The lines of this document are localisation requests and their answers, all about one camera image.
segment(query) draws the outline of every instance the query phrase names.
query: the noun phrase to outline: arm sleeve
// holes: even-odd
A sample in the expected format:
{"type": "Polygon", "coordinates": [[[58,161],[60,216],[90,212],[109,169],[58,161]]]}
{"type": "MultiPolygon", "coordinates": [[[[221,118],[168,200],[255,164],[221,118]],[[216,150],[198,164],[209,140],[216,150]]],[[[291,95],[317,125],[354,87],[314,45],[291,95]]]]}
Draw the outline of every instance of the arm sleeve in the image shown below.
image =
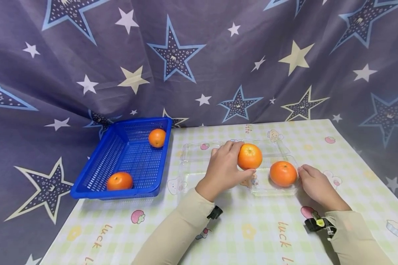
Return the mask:
{"type": "Polygon", "coordinates": [[[331,239],[341,265],[393,265],[373,238],[361,214],[354,211],[327,212],[337,229],[331,239]]]}
{"type": "Polygon", "coordinates": [[[191,242],[208,224],[215,204],[191,189],[141,247],[132,265],[178,264],[191,242]]]}

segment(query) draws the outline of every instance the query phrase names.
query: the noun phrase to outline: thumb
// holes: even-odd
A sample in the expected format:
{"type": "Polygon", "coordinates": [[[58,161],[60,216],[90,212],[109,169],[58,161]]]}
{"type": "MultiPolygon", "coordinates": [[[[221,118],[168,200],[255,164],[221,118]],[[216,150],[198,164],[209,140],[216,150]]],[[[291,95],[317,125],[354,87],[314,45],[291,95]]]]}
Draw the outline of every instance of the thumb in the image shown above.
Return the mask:
{"type": "Polygon", "coordinates": [[[240,171],[238,174],[239,182],[244,181],[245,179],[249,179],[256,172],[256,169],[249,168],[245,171],[240,171]]]}

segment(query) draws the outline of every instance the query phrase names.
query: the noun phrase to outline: basket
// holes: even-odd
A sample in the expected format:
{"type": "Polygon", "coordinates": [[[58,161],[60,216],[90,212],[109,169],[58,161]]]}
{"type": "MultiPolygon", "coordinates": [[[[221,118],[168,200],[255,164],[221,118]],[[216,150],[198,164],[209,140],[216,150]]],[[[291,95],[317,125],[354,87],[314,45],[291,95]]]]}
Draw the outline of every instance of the basket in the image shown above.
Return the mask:
{"type": "Polygon", "coordinates": [[[102,137],[90,160],[71,188],[75,199],[126,199],[154,197],[159,194],[165,159],[170,141],[172,120],[168,117],[135,119],[113,123],[102,137]],[[161,148],[149,144],[154,129],[166,131],[161,148]],[[133,178],[128,190],[108,191],[106,183],[116,172],[133,178]]]}

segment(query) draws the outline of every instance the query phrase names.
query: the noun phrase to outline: table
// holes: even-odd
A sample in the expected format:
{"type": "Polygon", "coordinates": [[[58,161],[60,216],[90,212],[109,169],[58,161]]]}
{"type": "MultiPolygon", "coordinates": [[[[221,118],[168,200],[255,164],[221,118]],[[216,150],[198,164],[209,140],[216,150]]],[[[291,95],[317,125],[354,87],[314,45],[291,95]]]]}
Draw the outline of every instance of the table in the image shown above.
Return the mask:
{"type": "MultiPolygon", "coordinates": [[[[79,200],[41,264],[130,264],[142,243],[176,207],[183,145],[230,139],[280,142],[299,165],[319,168],[398,265],[398,199],[330,120],[173,129],[161,192],[136,200],[79,200]]],[[[216,203],[224,213],[198,235],[180,264],[336,264],[330,242],[304,227],[322,209],[303,192],[255,197],[238,185],[216,203]]]]}

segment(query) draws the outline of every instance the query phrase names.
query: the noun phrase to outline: star print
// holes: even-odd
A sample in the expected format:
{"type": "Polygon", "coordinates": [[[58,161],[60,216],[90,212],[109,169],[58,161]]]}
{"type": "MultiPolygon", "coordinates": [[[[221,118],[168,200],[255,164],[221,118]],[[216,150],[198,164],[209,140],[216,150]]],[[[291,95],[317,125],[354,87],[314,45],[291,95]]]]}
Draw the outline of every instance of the star print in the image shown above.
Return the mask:
{"type": "Polygon", "coordinates": [[[44,31],[65,20],[69,20],[96,45],[96,41],[85,19],[84,12],[96,6],[100,6],[107,1],[108,0],[81,0],[77,3],[73,0],[48,0],[42,30],[44,31]]]}
{"type": "Polygon", "coordinates": [[[64,168],[62,165],[62,158],[59,158],[49,175],[45,175],[43,173],[22,167],[15,166],[15,168],[17,168],[20,172],[22,172],[22,174],[26,176],[26,178],[34,185],[37,191],[5,221],[11,220],[38,207],[44,206],[50,219],[53,221],[54,224],[56,224],[60,198],[63,195],[68,194],[71,190],[71,187],[73,186],[72,183],[64,180],[64,168]],[[52,193],[51,196],[45,199],[46,193],[48,193],[48,190],[53,185],[60,187],[62,189],[62,192],[52,193]]]}
{"type": "Polygon", "coordinates": [[[190,70],[187,62],[205,45],[187,45],[181,46],[178,42],[170,17],[167,16],[167,29],[165,45],[147,43],[164,63],[164,81],[168,80],[175,72],[196,83],[196,80],[190,70]]]}
{"type": "Polygon", "coordinates": [[[397,177],[395,177],[394,179],[390,179],[388,177],[385,178],[387,180],[386,186],[388,186],[392,190],[392,193],[395,193],[395,190],[398,189],[397,177]]]}
{"type": "Polygon", "coordinates": [[[137,23],[135,23],[133,20],[134,9],[128,12],[127,14],[124,11],[122,11],[121,8],[118,9],[121,14],[121,19],[118,20],[115,24],[124,26],[127,30],[127,33],[130,34],[131,27],[138,27],[137,23]]]}
{"type": "MultiPolygon", "coordinates": [[[[283,3],[287,2],[287,1],[288,0],[271,0],[270,3],[264,8],[264,11],[266,11],[267,9],[273,8],[275,6],[278,6],[280,4],[283,4],[283,3]]],[[[305,0],[296,0],[295,17],[299,13],[299,11],[302,8],[302,5],[304,5],[304,3],[305,3],[305,0]]]]}
{"type": "Polygon", "coordinates": [[[200,98],[197,98],[197,99],[195,99],[195,100],[196,100],[196,101],[199,101],[199,106],[202,106],[202,104],[208,104],[208,105],[209,105],[208,100],[209,100],[211,97],[212,97],[212,96],[205,97],[205,96],[202,94],[200,98]]]}
{"type": "Polygon", "coordinates": [[[91,91],[91,92],[93,92],[93,93],[96,94],[96,90],[94,89],[94,86],[95,86],[96,84],[98,84],[98,83],[90,81],[90,79],[88,78],[87,75],[84,76],[84,81],[77,82],[77,84],[80,84],[81,86],[84,87],[84,91],[83,91],[83,92],[84,92],[84,95],[85,95],[85,93],[87,93],[88,91],[91,91]]]}
{"type": "Polygon", "coordinates": [[[42,258],[33,260],[32,259],[32,254],[31,254],[31,255],[29,255],[29,258],[28,258],[27,262],[25,263],[25,265],[37,265],[41,259],[42,258]]]}
{"type": "Polygon", "coordinates": [[[305,61],[305,55],[311,50],[314,44],[309,45],[303,49],[293,41],[291,54],[281,59],[279,62],[289,64],[288,76],[295,70],[297,66],[309,68],[308,63],[305,61]]]}
{"type": "Polygon", "coordinates": [[[358,79],[364,79],[367,82],[369,81],[370,75],[376,73],[376,70],[370,70],[369,69],[369,64],[366,64],[366,66],[364,66],[363,70],[354,70],[354,73],[357,74],[357,76],[355,77],[354,81],[358,80],[358,79]]]}
{"type": "Polygon", "coordinates": [[[218,104],[227,109],[227,114],[222,122],[225,122],[234,116],[239,116],[249,120],[247,109],[261,99],[262,98],[244,98],[243,89],[242,86],[240,86],[232,100],[226,100],[218,104]]]}
{"type": "Polygon", "coordinates": [[[373,22],[396,8],[398,8],[398,0],[382,3],[379,3],[379,0],[366,0],[357,11],[339,15],[345,20],[347,29],[331,52],[352,37],[356,37],[366,48],[369,48],[373,22]]]}
{"type": "Polygon", "coordinates": [[[383,145],[386,147],[394,128],[398,127],[398,97],[387,103],[372,93],[371,99],[374,114],[359,126],[379,127],[382,131],[383,145]]]}
{"type": "Polygon", "coordinates": [[[30,53],[32,58],[34,58],[35,54],[40,55],[40,53],[37,51],[37,48],[35,47],[35,45],[29,45],[28,42],[25,42],[25,44],[27,47],[25,49],[23,49],[23,51],[30,53]]]}
{"type": "Polygon", "coordinates": [[[265,58],[265,55],[264,55],[264,57],[263,57],[260,61],[254,63],[254,64],[255,64],[255,67],[253,67],[252,71],[253,71],[253,70],[258,70],[258,69],[259,69],[259,67],[261,66],[261,64],[262,64],[263,62],[265,62],[264,58],[265,58]]]}
{"type": "Polygon", "coordinates": [[[44,125],[44,126],[45,127],[54,127],[55,131],[57,131],[61,127],[69,127],[70,125],[68,125],[68,121],[69,121],[69,118],[67,118],[66,120],[63,120],[63,121],[55,119],[54,123],[48,124],[48,125],[44,125]]]}
{"type": "Polygon", "coordinates": [[[168,118],[170,118],[170,119],[172,119],[172,128],[181,128],[180,127],[180,123],[182,123],[182,122],[185,122],[186,120],[188,120],[189,118],[171,118],[169,115],[168,115],[168,113],[165,111],[165,108],[164,108],[164,111],[162,112],[162,117],[168,117],[168,118]]]}
{"type": "Polygon", "coordinates": [[[332,120],[336,120],[336,122],[339,123],[339,121],[343,120],[343,119],[341,118],[341,115],[338,114],[338,115],[333,115],[333,119],[332,120]]]}
{"type": "Polygon", "coordinates": [[[1,86],[0,86],[0,107],[38,111],[38,109],[29,105],[25,101],[2,89],[1,86]]]}
{"type": "Polygon", "coordinates": [[[287,109],[291,112],[291,114],[286,118],[285,121],[291,121],[296,117],[302,117],[305,120],[311,119],[311,109],[315,106],[323,103],[328,98],[321,98],[317,100],[311,100],[311,86],[302,96],[301,100],[298,103],[287,104],[281,106],[284,109],[287,109]]]}
{"type": "Polygon", "coordinates": [[[236,26],[233,22],[233,26],[228,29],[230,31],[230,37],[233,37],[234,34],[239,34],[238,29],[240,28],[240,25],[236,26]]]}
{"type": "Polygon", "coordinates": [[[134,73],[130,72],[121,67],[122,72],[124,73],[125,80],[119,84],[118,86],[130,86],[134,91],[134,94],[137,95],[137,91],[141,84],[148,84],[149,82],[142,78],[143,66],[140,66],[134,73]]]}
{"type": "Polygon", "coordinates": [[[91,111],[90,109],[88,110],[88,115],[90,116],[91,122],[84,126],[84,128],[100,127],[99,139],[102,139],[103,134],[108,130],[109,126],[112,125],[112,120],[121,118],[121,116],[107,118],[102,114],[91,111]]]}

